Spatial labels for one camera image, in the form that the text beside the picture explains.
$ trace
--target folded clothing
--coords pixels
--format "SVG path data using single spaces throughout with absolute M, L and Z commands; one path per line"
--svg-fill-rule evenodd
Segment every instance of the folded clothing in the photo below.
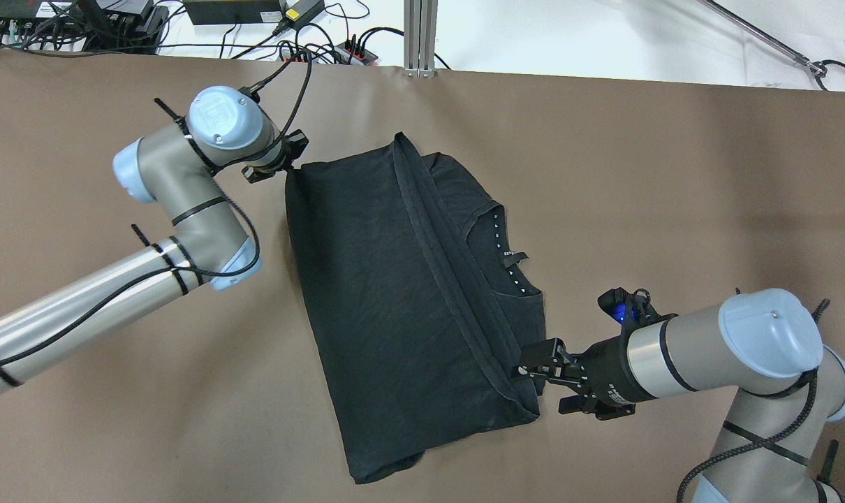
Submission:
M 457 160 L 394 143 L 288 173 L 298 277 L 348 470 L 371 483 L 423 451 L 538 417 L 512 382 L 544 340 L 503 206 Z

